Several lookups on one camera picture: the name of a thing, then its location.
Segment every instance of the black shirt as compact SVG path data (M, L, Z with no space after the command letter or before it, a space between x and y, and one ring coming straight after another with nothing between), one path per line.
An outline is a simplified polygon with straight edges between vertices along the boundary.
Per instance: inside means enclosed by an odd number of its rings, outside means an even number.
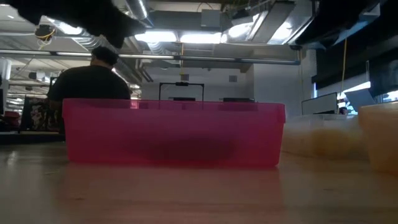
M62 101L65 98L130 100L130 89L110 69L90 65L64 71L47 96L53 101Z

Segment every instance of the person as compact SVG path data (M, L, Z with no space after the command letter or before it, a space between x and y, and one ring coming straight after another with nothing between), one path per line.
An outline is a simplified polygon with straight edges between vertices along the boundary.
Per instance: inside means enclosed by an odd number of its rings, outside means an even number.
M91 52L90 66L71 68L57 78L47 93L50 109L59 111L60 132L63 132L62 101L66 98L130 100L127 83L114 72L118 55L106 47Z
M342 108L339 108L339 110L338 110L338 114L347 115L348 113L349 113L349 111L348 111L347 107L342 107Z

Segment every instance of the pink plastic bin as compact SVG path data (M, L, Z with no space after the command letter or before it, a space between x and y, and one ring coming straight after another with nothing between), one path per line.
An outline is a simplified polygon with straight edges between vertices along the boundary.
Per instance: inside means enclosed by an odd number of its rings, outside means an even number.
M72 162L268 168L279 163L285 107L67 99L63 118Z

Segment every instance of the plastic bin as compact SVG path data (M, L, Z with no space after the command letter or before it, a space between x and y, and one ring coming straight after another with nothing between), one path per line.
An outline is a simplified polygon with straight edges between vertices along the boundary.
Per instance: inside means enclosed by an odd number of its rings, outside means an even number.
M398 102L359 109L372 168L398 174Z
M286 122L282 150L325 159L367 159L358 118L314 114Z
M149 166L274 167L281 104L67 99L73 162Z

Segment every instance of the wooden table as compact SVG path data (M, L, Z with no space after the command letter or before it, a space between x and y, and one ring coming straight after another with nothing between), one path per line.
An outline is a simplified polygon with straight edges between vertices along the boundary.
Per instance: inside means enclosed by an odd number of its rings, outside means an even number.
M63 144L0 148L0 223L398 223L398 178L282 155L272 170L68 163Z

